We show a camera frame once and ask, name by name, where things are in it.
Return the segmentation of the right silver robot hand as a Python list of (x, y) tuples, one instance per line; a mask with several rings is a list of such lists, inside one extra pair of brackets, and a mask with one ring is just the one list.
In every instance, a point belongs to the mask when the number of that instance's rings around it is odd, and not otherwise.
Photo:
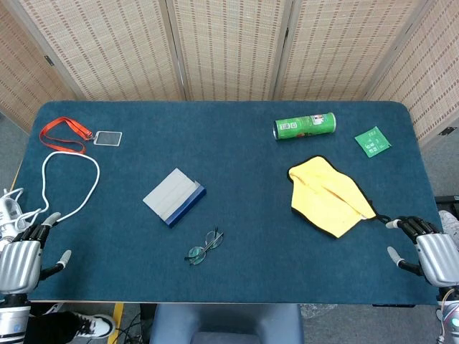
[(424, 277), (434, 287), (459, 287), (459, 249), (449, 234), (416, 216), (387, 221), (385, 226), (401, 229), (418, 255), (417, 264), (409, 263), (393, 247), (388, 247), (388, 255), (397, 267)]

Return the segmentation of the blue and white box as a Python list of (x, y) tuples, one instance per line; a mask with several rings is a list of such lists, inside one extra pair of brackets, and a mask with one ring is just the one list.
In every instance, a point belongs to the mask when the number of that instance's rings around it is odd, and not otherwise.
[(167, 227), (175, 226), (207, 193), (203, 185), (175, 168), (143, 202)]

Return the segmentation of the grey speckled shoe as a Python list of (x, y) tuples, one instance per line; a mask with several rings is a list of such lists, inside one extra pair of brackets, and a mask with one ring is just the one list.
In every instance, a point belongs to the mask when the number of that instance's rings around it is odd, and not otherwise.
[(443, 231), (449, 234), (453, 239), (459, 239), (459, 220), (446, 210), (439, 212)]

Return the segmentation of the clear badge holder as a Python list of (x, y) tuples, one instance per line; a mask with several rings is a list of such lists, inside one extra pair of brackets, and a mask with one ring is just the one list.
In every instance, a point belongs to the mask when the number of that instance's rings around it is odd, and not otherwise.
[(118, 147), (123, 133), (115, 131), (98, 131), (93, 140), (94, 145)]

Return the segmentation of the teal table mat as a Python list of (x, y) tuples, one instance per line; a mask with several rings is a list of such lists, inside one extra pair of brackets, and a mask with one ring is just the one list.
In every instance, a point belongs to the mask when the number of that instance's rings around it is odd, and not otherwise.
[[(276, 140), (275, 120), (333, 113), (333, 133)], [(354, 139), (377, 126), (391, 147)], [(118, 147), (94, 145), (122, 132)], [(288, 169), (320, 155), (383, 215), (439, 222), (407, 108), (398, 102), (49, 102), (37, 113), (16, 184), (24, 211), (48, 206), (43, 265), (72, 250), (34, 301), (291, 302), (430, 305), (437, 290), (395, 266), (412, 242), (377, 220), (336, 239), (292, 212)], [(172, 228), (144, 204), (180, 169), (207, 190)], [(222, 244), (190, 265), (216, 226)]]

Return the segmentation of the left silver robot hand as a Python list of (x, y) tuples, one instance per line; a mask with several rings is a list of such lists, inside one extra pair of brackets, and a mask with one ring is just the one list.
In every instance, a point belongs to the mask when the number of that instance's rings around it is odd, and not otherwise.
[(47, 237), (60, 217), (59, 212), (51, 214), (43, 223), (30, 226), (4, 247), (0, 254), (0, 294), (28, 294), (40, 281), (67, 266), (72, 255), (69, 249), (55, 265), (42, 268), (42, 253)]

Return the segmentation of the black table leg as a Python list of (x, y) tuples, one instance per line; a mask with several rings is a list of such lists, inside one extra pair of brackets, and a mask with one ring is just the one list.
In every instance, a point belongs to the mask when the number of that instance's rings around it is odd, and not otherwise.
[(157, 304), (141, 303), (140, 305), (141, 318), (141, 336), (144, 344), (149, 344), (151, 337), (151, 326), (156, 312)]

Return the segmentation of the green chip can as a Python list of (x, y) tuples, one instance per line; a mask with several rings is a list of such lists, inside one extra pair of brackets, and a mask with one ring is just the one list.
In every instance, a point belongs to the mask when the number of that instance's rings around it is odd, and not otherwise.
[(333, 113), (275, 120), (273, 123), (273, 136), (276, 140), (328, 134), (335, 130), (336, 117)]

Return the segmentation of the yellow cloth black trim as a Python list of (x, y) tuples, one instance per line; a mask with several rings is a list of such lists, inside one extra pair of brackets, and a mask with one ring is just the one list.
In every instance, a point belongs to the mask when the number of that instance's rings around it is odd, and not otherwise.
[(360, 221), (390, 221), (377, 212), (354, 179), (323, 156), (313, 156), (290, 167), (288, 179), (293, 184), (292, 211), (337, 239)]

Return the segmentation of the blue chair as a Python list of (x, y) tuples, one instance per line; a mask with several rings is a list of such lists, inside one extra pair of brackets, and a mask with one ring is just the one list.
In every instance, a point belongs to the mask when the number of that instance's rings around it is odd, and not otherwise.
[(149, 344), (304, 344), (298, 304), (160, 304)]

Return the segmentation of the black wire-frame eyeglasses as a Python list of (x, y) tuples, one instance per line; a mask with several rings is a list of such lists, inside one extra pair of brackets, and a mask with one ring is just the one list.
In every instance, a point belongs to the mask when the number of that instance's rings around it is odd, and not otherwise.
[(201, 264), (206, 256), (208, 251), (218, 248), (224, 240), (224, 233), (219, 230), (219, 227), (216, 226), (213, 230), (209, 231), (206, 234), (204, 245), (192, 247), (184, 260), (190, 265)]

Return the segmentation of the white black sneaker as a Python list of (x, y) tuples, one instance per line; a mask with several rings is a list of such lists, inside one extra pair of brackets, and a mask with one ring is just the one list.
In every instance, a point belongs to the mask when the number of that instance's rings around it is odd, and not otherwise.
[(74, 312), (78, 319), (75, 337), (78, 338), (107, 338), (115, 331), (115, 321), (108, 315), (83, 315)]

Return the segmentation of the green sachet packet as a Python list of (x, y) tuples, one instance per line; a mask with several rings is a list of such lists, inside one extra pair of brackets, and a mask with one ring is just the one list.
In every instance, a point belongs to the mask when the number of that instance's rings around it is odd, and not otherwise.
[(354, 139), (368, 158), (372, 158), (392, 146), (377, 126), (356, 136)]

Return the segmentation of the woven bamboo folding screen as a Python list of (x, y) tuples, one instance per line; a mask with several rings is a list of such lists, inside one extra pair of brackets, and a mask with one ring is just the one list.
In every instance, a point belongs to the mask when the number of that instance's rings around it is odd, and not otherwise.
[(0, 113), (52, 100), (391, 100), (426, 143), (459, 124), (459, 0), (0, 0)]

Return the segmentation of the black trouser leg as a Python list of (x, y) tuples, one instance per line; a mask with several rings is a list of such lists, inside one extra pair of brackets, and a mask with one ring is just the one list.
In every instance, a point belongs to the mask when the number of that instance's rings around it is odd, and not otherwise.
[(74, 339), (82, 320), (72, 312), (30, 317), (24, 344), (67, 344)]

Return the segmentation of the white electric appliance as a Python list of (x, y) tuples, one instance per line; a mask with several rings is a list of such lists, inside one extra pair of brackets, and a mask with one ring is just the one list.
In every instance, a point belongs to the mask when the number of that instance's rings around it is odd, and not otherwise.
[(16, 222), (21, 215), (22, 210), (16, 200), (8, 195), (0, 197), (0, 253), (21, 231), (20, 223)]

